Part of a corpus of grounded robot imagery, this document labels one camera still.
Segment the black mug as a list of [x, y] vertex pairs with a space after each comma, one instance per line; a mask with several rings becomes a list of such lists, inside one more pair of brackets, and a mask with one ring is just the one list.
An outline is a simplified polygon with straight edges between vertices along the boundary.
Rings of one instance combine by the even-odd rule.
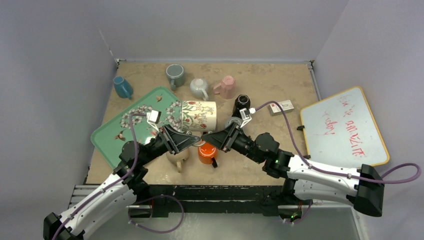
[[235, 99], [232, 116], [240, 118], [241, 117], [240, 110], [244, 108], [249, 109], [250, 107], [251, 107], [250, 98], [245, 94], [241, 94]]

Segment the orange mug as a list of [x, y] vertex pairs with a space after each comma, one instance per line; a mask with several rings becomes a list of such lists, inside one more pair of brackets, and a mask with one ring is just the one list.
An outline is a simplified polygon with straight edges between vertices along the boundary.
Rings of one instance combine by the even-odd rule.
[[210, 143], [205, 142], [202, 146], [198, 147], [198, 158], [206, 165], [212, 165], [213, 168], [217, 168], [218, 164], [216, 161], [217, 148]]

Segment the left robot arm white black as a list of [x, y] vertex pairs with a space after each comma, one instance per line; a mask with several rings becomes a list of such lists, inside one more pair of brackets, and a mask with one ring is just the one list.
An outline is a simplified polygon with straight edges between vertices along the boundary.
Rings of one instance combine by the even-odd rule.
[[169, 124], [159, 128], [147, 144], [135, 139], [126, 142], [120, 163], [109, 177], [82, 201], [43, 221], [45, 240], [86, 240], [98, 227], [127, 206], [151, 202], [155, 196], [144, 181], [145, 165], [165, 153], [178, 154], [201, 139], [176, 131]]

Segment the small red white box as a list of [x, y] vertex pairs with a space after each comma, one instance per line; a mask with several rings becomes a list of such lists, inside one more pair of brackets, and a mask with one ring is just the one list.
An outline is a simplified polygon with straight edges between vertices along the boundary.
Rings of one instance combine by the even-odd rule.
[[285, 113], [290, 113], [295, 109], [294, 105], [292, 104], [292, 102], [290, 100], [280, 101], [280, 102], [278, 102], [278, 104], [271, 103], [268, 106], [268, 110], [269, 110], [269, 113], [270, 113], [271, 116], [277, 116], [277, 115], [282, 114], [282, 111], [278, 107], [278, 105], [283, 109], [283, 111]]

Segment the green floral tray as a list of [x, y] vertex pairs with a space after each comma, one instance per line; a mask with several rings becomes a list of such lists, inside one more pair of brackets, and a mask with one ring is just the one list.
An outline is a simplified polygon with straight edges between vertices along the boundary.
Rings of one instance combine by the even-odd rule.
[[156, 124], [158, 127], [169, 124], [177, 131], [181, 130], [182, 101], [161, 86], [151, 90], [92, 133], [91, 142], [111, 168], [117, 167], [121, 161], [119, 155], [123, 145], [134, 139], [129, 123], [131, 114], [135, 115], [132, 123], [139, 143], [147, 144], [156, 136], [157, 131], [147, 123], [145, 116], [152, 110], [161, 112], [159, 123]]

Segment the pink faceted mug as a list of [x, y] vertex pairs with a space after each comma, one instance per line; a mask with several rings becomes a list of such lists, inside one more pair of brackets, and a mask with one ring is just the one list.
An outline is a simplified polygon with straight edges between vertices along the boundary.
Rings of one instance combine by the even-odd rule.
[[236, 80], [230, 75], [225, 76], [213, 87], [213, 93], [226, 100], [232, 99], [236, 94]]

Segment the grey-blue mug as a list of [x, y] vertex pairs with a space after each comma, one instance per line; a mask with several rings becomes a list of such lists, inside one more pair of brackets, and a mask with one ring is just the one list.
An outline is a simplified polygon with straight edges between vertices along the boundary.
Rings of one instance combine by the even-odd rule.
[[242, 120], [239, 117], [231, 117], [229, 118], [226, 122], [225, 122], [225, 128], [227, 128], [228, 126], [230, 126], [232, 123], [236, 123], [237, 125], [241, 125], [242, 124]]

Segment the grey-teal mug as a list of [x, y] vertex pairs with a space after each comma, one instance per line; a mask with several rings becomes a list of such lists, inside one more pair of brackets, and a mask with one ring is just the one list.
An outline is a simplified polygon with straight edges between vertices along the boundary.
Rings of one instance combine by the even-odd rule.
[[172, 91], [185, 84], [185, 69], [180, 64], [170, 64], [165, 70]]

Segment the beige round mug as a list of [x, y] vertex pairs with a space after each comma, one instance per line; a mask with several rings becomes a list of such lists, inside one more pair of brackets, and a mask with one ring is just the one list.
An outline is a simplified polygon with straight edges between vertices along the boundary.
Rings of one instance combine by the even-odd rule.
[[176, 166], [178, 173], [181, 173], [183, 171], [184, 162], [187, 161], [190, 157], [190, 150], [185, 149], [176, 154], [167, 152], [165, 156], [170, 163]]

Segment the white-grey mug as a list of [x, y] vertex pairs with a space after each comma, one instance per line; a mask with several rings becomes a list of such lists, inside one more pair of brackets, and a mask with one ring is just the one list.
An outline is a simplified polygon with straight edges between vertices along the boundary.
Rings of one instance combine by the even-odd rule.
[[203, 101], [209, 101], [209, 84], [204, 78], [194, 78], [190, 82], [191, 94], [196, 98]]

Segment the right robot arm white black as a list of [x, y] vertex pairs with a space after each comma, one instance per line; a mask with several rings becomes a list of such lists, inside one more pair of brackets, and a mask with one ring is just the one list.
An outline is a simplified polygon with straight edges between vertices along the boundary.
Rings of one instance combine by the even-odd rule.
[[385, 185], [373, 166], [363, 164], [360, 168], [346, 168], [306, 161], [302, 155], [280, 149], [279, 142], [270, 133], [261, 133], [252, 139], [236, 123], [204, 134], [201, 139], [225, 153], [234, 150], [262, 164], [262, 170], [273, 178], [285, 178], [289, 185], [281, 189], [280, 196], [288, 204], [300, 198], [296, 184], [305, 180], [332, 188], [322, 193], [324, 200], [351, 205], [371, 217], [383, 214]]

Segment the blue mug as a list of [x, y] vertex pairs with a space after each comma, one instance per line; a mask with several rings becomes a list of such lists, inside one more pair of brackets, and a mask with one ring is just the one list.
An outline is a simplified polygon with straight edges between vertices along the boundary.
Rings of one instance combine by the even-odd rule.
[[116, 76], [113, 79], [113, 86], [115, 92], [120, 98], [131, 100], [133, 97], [133, 87], [130, 83], [122, 76]]

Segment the cream floral mug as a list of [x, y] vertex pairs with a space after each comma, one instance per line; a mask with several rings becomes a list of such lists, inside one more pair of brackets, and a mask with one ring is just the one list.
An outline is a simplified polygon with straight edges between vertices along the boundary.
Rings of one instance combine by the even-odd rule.
[[181, 129], [191, 132], [209, 132], [217, 127], [215, 101], [185, 100], [181, 109]]

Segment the whiteboard with yellow frame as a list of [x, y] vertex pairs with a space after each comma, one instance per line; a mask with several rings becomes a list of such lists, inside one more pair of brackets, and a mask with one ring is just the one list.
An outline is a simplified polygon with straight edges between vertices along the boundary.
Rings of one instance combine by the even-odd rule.
[[300, 111], [310, 160], [338, 167], [384, 165], [390, 155], [360, 86]]

